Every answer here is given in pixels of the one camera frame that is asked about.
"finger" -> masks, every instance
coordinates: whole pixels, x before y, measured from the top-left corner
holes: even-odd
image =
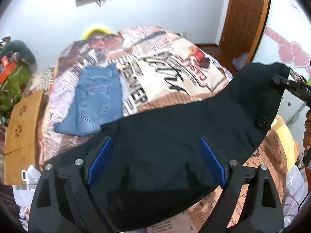
[[[304,140],[306,145],[311,146],[311,135],[307,131],[304,132]]]
[[[306,127],[307,132],[308,132],[309,134],[311,134],[311,122],[308,121],[308,120],[306,120],[306,121],[304,122],[304,126]]]
[[[304,132],[304,138],[306,140],[311,140],[311,134],[309,134],[307,131]]]
[[[310,146],[306,143],[305,139],[302,140],[302,145],[304,146],[304,148],[305,148],[306,150],[308,150],[308,149],[310,148]]]
[[[308,110],[306,117],[309,121],[311,121],[311,110]]]

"bed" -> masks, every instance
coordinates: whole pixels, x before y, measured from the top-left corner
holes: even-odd
[[[61,53],[54,68],[34,78],[29,90],[29,93],[45,90],[44,111],[37,129],[40,166],[90,138],[56,133],[53,125],[66,117],[84,67],[105,67],[110,63],[115,63],[121,71],[123,116],[212,97],[232,79],[231,73],[212,56],[160,27],[136,26],[121,30],[117,35],[76,41]],[[287,173],[297,160],[299,148],[291,135],[291,143],[284,140],[288,129],[281,117],[276,117],[272,126],[245,165],[266,164],[282,202]],[[228,227],[237,223],[247,189],[244,185]],[[182,213],[137,232],[198,232],[220,194],[218,187]]]

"blue jeans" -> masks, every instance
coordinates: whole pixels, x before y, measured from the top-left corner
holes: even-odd
[[[115,64],[106,68],[87,66],[66,118],[54,124],[54,131],[79,137],[100,132],[102,124],[122,117],[121,96]]]

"white wall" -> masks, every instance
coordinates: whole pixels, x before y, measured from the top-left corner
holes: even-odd
[[[0,33],[24,41],[40,72],[92,25],[116,32],[151,24],[186,32],[193,43],[214,43],[222,8],[223,0],[106,0],[101,7],[77,6],[76,0],[13,0],[0,19]]]
[[[226,20],[226,15],[227,15],[227,10],[228,10],[228,5],[229,5],[229,0],[223,0],[223,5],[222,5],[222,11],[221,11],[221,18],[218,26],[218,32],[216,36],[215,43],[219,45],[220,39],[221,39],[221,34],[225,26],[225,20]]]
[[[296,0],[271,0],[266,27],[277,32],[279,36],[285,38],[289,43],[296,41],[300,44],[303,51],[311,54],[311,24]],[[278,47],[279,44],[276,41],[264,34],[253,58],[253,62],[265,64],[281,62]],[[294,63],[288,63],[287,65],[303,75],[307,80],[310,78],[310,74],[305,68],[298,68]],[[285,92],[278,113],[287,122],[299,109],[301,104],[302,102],[297,97]],[[305,131],[304,122],[306,120],[305,114],[307,110],[308,108],[306,107],[295,123],[289,125],[293,137],[300,146],[300,151],[304,150],[302,139]]]

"cloth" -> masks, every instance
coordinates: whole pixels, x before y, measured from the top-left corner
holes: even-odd
[[[284,148],[287,159],[287,172],[289,172],[298,159],[299,145],[291,135],[290,130],[284,123],[282,117],[276,116],[275,121],[272,125],[273,129],[276,131],[278,137],[280,138],[280,141]]]
[[[271,129],[284,92],[272,82],[274,73],[288,77],[289,68],[251,63],[212,98],[103,125],[100,134],[47,163],[72,164],[104,136],[112,137],[114,154],[91,188],[94,200],[116,232],[152,225],[216,188],[198,151],[201,136],[240,164],[254,153]]]
[[[49,67],[43,73],[37,74],[31,78],[31,82],[27,85],[23,94],[25,97],[31,93],[39,90],[43,90],[44,95],[48,96],[52,87],[52,81],[54,76],[54,67]]]
[[[32,165],[24,171],[26,185],[12,186],[15,202],[18,206],[30,208],[41,173]]]
[[[10,211],[13,217],[18,218],[19,207],[16,205],[13,197],[13,189],[11,186],[5,185],[4,180],[4,138],[6,127],[0,123],[0,201],[3,202],[5,208]]]
[[[280,201],[282,202],[283,186],[286,185],[287,179],[287,163],[282,143],[275,132],[274,127],[275,126],[271,128],[260,146],[244,163],[244,166],[257,168],[260,164],[267,165],[279,193]],[[238,222],[245,203],[247,191],[248,185],[243,185],[237,205],[227,228]],[[197,233],[213,211],[221,193],[222,189],[218,186],[212,193],[208,194],[206,197],[183,212],[147,228],[131,231],[130,233],[153,233],[166,231],[170,233]]]
[[[7,43],[11,41],[11,37],[4,37],[2,41],[0,41],[0,50],[2,50]]]
[[[25,230],[21,226],[19,218],[19,207],[16,206],[14,199],[12,199],[12,207],[15,207],[15,211],[11,210],[10,204],[7,203],[7,198],[12,195],[12,187],[0,185],[0,218],[1,229],[5,229],[6,232],[24,233]]]
[[[30,78],[31,73],[27,66],[23,63],[17,64],[0,86],[0,113],[9,110],[20,100]]]
[[[284,226],[287,227],[298,213],[298,207],[308,194],[308,184],[297,166],[293,166],[287,174],[284,187],[284,199],[282,202],[284,214]]]
[[[29,48],[25,45],[25,43],[20,40],[13,40],[7,43],[0,50],[0,59],[2,59],[3,56],[10,57],[15,52],[19,53],[22,62],[26,64],[35,63],[35,56],[32,54]]]
[[[245,65],[245,62],[248,57],[248,52],[243,53],[239,57],[232,60],[232,66],[237,70],[240,71],[243,66]]]
[[[74,101],[58,133],[88,136],[100,132],[100,125],[122,117],[121,83],[115,64],[107,68],[88,66],[76,88]]]

